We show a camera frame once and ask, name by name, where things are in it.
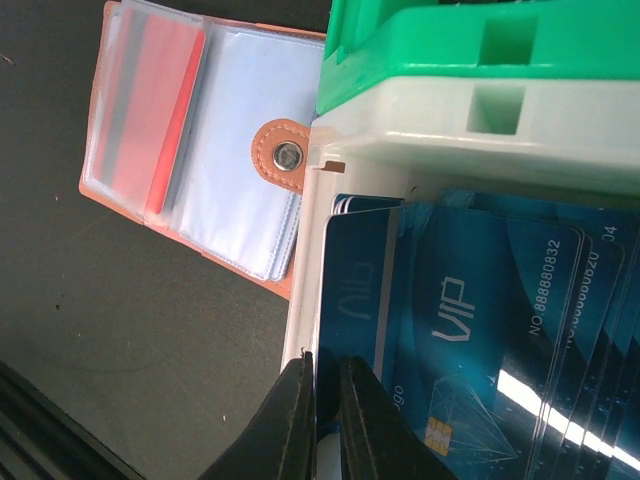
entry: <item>card chip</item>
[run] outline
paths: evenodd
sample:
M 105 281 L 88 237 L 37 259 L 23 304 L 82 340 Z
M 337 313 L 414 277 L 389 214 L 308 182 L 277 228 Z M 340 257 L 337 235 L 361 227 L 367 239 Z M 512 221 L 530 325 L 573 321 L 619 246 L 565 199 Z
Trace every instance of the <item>card chip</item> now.
M 433 417 L 429 417 L 424 443 L 431 450 L 446 457 L 449 454 L 449 443 L 451 442 L 452 433 L 453 429 L 449 425 Z

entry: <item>card holder wallet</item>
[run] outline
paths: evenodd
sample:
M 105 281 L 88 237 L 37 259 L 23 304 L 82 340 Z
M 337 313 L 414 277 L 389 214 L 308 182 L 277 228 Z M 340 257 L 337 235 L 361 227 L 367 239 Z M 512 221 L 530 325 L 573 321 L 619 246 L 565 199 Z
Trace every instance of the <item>card holder wallet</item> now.
M 107 2 L 81 193 L 288 298 L 323 38 Z

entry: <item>black surface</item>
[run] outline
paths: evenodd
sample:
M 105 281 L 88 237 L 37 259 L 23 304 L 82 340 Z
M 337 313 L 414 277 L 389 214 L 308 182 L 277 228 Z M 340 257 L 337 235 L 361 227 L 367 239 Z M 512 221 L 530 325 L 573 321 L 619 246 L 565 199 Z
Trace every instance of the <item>black surface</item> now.
M 287 363 L 245 431 L 200 480 L 311 480 L 315 413 L 307 352 Z
M 163 2 L 322 30 L 329 0 Z M 149 478 L 197 477 L 278 376 L 287 304 L 78 193 L 101 0 L 0 0 L 0 358 Z
M 2 362 L 0 466 L 19 479 L 143 478 Z

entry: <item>blue card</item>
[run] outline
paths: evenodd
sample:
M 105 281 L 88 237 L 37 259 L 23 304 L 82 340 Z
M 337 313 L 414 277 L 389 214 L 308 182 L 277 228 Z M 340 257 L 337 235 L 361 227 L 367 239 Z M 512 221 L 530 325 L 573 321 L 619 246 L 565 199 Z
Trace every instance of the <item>blue card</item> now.
M 640 376 L 634 382 L 620 431 L 610 453 L 607 480 L 640 479 Z
M 396 246 L 406 261 L 394 265 L 394 287 L 406 270 L 405 294 L 392 292 L 387 339 L 400 325 L 383 383 L 390 379 L 411 429 L 458 478 L 522 478 L 582 235 L 443 207 L 417 216 L 426 221 L 404 222 Z M 409 255 L 398 255 L 407 236 Z
M 637 218 L 631 214 L 625 213 L 625 215 L 628 223 L 624 226 L 627 227 L 628 231 L 632 231 L 633 227 L 637 228 Z M 615 233 L 622 236 L 625 232 L 616 231 Z M 638 309 L 640 308 L 640 265 L 637 264 L 636 259 L 638 246 L 640 246 L 640 243 L 637 240 L 636 231 L 636 243 L 634 247 L 627 250 L 627 252 L 633 252 L 633 257 L 627 263 L 626 271 L 625 266 L 623 266 L 626 285 L 623 286 L 622 291 L 621 289 L 616 289 L 616 293 L 620 292 L 620 295 L 617 298 L 614 295 L 612 301 L 614 310 L 613 312 L 612 309 L 609 310 L 610 314 L 615 314 L 613 344 L 604 366 L 600 370 L 601 382 L 596 390 L 595 406 L 586 429 L 591 438 L 605 441 L 604 448 L 615 438 L 620 426 L 621 412 L 624 410 L 624 404 L 628 400 L 635 376 L 637 360 L 633 355 L 633 350 L 630 349 L 634 343 L 633 334 L 636 327 Z M 614 409 L 617 401 L 620 401 L 621 405 L 619 408 Z M 616 413 L 610 422 L 610 416 L 614 411 Z M 574 470 L 575 478 L 591 478 L 595 472 L 599 472 L 602 477 L 608 469 L 608 458 L 599 455 L 593 447 L 598 448 L 598 445 L 591 445 L 590 443 L 582 445 L 577 467 Z
M 320 437 L 337 428 L 333 420 L 339 406 L 340 359 L 358 355 L 372 367 L 381 364 L 383 347 L 377 345 L 384 344 L 383 296 L 389 295 L 388 257 L 393 259 L 399 210 L 337 215 L 327 223 L 317 374 Z
M 618 387 L 614 394 L 615 401 L 612 403 L 611 412 L 609 413 L 604 434 L 601 438 L 600 452 L 596 457 L 595 463 L 589 465 L 589 478 L 593 479 L 604 478 L 612 462 L 615 461 L 619 464 L 620 462 L 624 463 L 626 460 L 634 458 L 633 456 L 625 457 L 624 452 L 629 449 L 635 450 L 636 456 L 640 453 L 640 448 L 637 446 L 640 442 L 640 424 L 634 424 L 634 419 L 638 413 L 630 411 L 635 408 L 634 404 L 636 401 L 633 399 L 633 386 L 640 372 L 640 321 L 638 319 L 640 316 L 640 312 L 638 311 L 640 305 L 637 301 L 631 300 L 637 298 L 640 294 L 640 291 L 638 291 L 638 288 L 640 288 L 639 276 L 640 261 L 636 259 L 629 293 L 627 294 L 627 301 L 622 311 L 623 319 L 632 316 L 636 317 L 635 328 L 626 352 L 622 371 L 620 372 Z M 616 444 L 618 448 L 612 450 L 614 444 Z
M 608 312 L 624 266 L 624 249 L 612 242 L 616 225 L 622 223 L 620 216 L 614 213 L 613 219 L 617 221 L 612 223 L 612 215 L 602 209 L 460 190 L 445 192 L 443 201 L 460 207 L 573 223 L 592 235 L 592 250 L 576 290 L 578 301 L 572 315 L 567 351 L 560 366 L 557 391 L 550 397 L 553 410 L 549 415 L 549 425 L 552 428 L 544 429 L 535 466 L 534 478 L 550 478 L 569 418 L 581 426 L 588 423 L 594 403 L 592 393 L 599 383 L 600 367 L 609 351 L 610 338 L 616 326 Z M 628 214 L 623 214 L 622 221 L 628 217 Z M 628 237 L 633 238 L 633 230 Z M 630 245 L 633 248 L 633 240 L 630 240 Z M 581 388 L 582 398 L 579 401 L 576 397 L 580 398 Z M 575 458 L 579 449 L 572 443 L 576 441 L 574 436 L 565 439 L 564 451 L 569 451 Z

